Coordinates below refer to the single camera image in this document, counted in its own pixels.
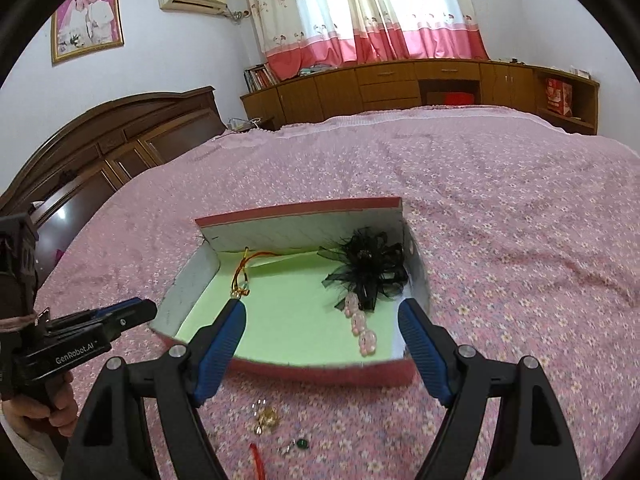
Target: curtain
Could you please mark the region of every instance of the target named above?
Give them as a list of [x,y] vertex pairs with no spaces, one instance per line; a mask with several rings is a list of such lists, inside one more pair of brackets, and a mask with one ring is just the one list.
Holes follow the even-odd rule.
[[471,0],[388,0],[406,50],[393,59],[489,59]]
[[356,61],[347,0],[249,0],[260,47],[281,79]]
[[392,59],[488,59],[471,0],[249,0],[282,79],[300,68]]

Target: picture frame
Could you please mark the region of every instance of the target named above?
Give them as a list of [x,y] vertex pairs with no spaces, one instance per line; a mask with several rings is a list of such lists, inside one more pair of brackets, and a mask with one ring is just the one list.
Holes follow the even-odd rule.
[[65,0],[51,17],[51,63],[124,46],[119,0]]

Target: sleeve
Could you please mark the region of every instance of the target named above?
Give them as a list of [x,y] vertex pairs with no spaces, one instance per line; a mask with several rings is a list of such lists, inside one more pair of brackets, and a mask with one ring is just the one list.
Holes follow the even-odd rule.
[[106,25],[107,23],[111,23],[111,20],[113,20],[113,11],[111,10],[111,6],[104,0],[101,0],[101,2],[100,15],[95,19],[95,22],[99,27]]
[[24,440],[9,426],[1,406],[0,425],[24,463],[38,480],[60,480],[63,462],[47,435],[36,433],[28,441]]

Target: wall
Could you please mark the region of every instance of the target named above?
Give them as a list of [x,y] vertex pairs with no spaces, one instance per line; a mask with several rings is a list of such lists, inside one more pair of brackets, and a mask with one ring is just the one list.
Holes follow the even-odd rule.
[[[228,0],[227,5],[230,9],[248,9],[249,3],[247,0]],[[264,54],[260,50],[260,44],[258,43],[258,35],[255,32],[255,23],[251,18],[242,20],[238,25],[240,32],[240,40],[244,44],[246,54],[249,59],[249,65],[258,65],[264,63]]]
[[600,82],[598,134],[640,152],[640,82],[600,24],[578,0],[522,0],[522,8],[527,60],[590,72]]
[[55,131],[109,100],[212,85],[223,121],[246,116],[246,23],[166,12],[158,0],[120,0],[120,13],[124,47],[52,66],[47,22],[22,53],[0,89],[0,192]]
[[491,59],[529,61],[530,34],[522,0],[471,0],[482,42]]

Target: red tassel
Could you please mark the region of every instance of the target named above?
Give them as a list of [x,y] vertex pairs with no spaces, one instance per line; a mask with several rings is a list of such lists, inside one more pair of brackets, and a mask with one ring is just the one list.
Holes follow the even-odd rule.
[[260,457],[260,452],[258,452],[258,446],[256,446],[252,442],[251,444],[249,444],[249,448],[254,454],[255,472],[258,475],[258,480],[266,480],[266,475],[264,474],[264,463],[262,462],[262,458]]

